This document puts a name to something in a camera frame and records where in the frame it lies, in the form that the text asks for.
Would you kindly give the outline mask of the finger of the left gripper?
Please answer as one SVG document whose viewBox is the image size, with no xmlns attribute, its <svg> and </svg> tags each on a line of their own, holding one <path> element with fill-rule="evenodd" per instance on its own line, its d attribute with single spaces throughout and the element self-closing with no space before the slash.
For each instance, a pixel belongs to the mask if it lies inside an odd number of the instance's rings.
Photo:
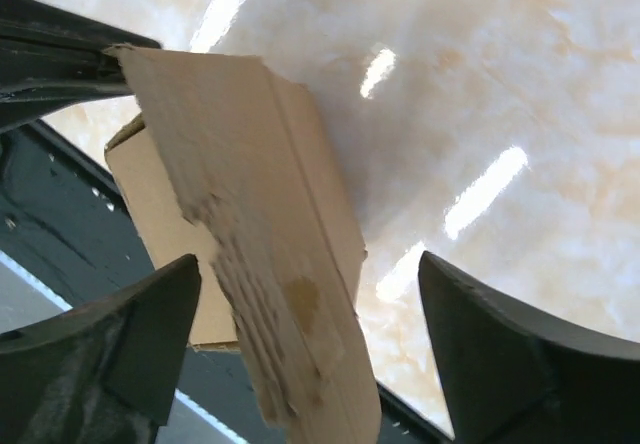
<svg viewBox="0 0 640 444">
<path fill-rule="evenodd" d="M 1 52 L 104 55 L 117 45 L 159 49 L 161 44 L 36 0 L 1 0 Z"/>
<path fill-rule="evenodd" d="M 131 94 L 117 60 L 100 50 L 1 50 L 3 132 L 71 105 Z"/>
</svg>

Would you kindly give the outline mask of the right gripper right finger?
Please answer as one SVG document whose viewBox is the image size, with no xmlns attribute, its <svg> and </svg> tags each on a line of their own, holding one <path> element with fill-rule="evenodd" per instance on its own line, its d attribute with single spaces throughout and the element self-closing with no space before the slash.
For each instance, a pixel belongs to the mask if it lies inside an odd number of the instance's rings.
<svg viewBox="0 0 640 444">
<path fill-rule="evenodd" d="M 457 443 L 636 443 L 639 345 L 424 252 L 418 284 Z"/>
</svg>

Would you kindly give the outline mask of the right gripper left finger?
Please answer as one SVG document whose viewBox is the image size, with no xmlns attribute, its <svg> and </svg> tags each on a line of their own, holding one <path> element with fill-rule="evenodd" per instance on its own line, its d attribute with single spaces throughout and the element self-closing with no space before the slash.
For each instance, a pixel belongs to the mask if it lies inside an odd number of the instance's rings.
<svg viewBox="0 0 640 444">
<path fill-rule="evenodd" d="M 153 443 L 169 419 L 201 276 L 183 255 L 1 336 L 4 443 Z"/>
</svg>

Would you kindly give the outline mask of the brown cardboard box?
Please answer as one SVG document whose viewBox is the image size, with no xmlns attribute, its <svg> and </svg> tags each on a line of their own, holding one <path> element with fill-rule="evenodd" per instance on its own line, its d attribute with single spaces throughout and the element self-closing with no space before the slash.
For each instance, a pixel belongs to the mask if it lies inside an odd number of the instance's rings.
<svg viewBox="0 0 640 444">
<path fill-rule="evenodd" d="M 205 229 L 264 421 L 373 443 L 382 413 L 354 301 L 365 244 L 308 91 L 256 56 L 120 44 L 179 212 Z"/>
</svg>

